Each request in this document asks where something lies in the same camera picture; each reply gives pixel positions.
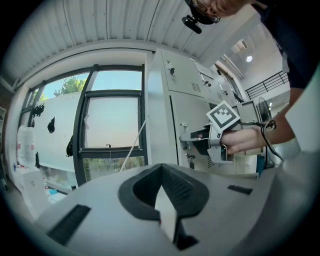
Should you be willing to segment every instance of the railing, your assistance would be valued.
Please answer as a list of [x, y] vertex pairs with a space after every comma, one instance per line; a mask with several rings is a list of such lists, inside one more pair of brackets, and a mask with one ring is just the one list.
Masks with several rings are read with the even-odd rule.
[[287, 73], [281, 71], [245, 91], [251, 100], [252, 98], [267, 93], [278, 86], [284, 85], [288, 80]]

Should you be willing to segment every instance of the white ceiling panel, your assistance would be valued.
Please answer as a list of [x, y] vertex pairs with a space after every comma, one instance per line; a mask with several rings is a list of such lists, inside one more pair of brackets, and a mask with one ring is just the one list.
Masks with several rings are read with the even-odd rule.
[[196, 34], [181, 21], [188, 14], [184, 0], [47, 0], [17, 33], [1, 73], [11, 81], [23, 79], [53, 56], [108, 40], [149, 41], [199, 58], [229, 19], [200, 25], [202, 34]]

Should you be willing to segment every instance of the whiteboard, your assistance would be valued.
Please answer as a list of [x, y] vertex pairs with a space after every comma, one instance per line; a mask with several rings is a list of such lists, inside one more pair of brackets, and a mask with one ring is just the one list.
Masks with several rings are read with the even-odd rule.
[[[44, 103], [44, 110], [34, 120], [35, 149], [39, 154], [41, 166], [74, 172], [73, 157], [67, 157], [66, 148], [74, 132], [74, 122], [81, 92], [60, 95]], [[55, 117], [53, 133], [49, 133], [48, 124]]]

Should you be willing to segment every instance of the sky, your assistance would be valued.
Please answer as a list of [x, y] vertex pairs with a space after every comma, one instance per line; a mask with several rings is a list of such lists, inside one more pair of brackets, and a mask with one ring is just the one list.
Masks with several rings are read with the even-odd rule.
[[[84, 80], [89, 73], [73, 75]], [[45, 86], [43, 93], [49, 99], [54, 98], [55, 90], [61, 89], [66, 78], [54, 81]], [[141, 90], [142, 73], [140, 71], [110, 70], [100, 71], [94, 81], [92, 91], [96, 90]]]

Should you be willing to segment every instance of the electrical panel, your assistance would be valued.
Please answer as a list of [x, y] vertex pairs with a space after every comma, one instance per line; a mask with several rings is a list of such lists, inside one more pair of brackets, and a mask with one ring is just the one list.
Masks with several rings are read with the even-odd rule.
[[203, 82], [193, 60], [166, 50], [161, 53], [169, 91], [203, 97]]

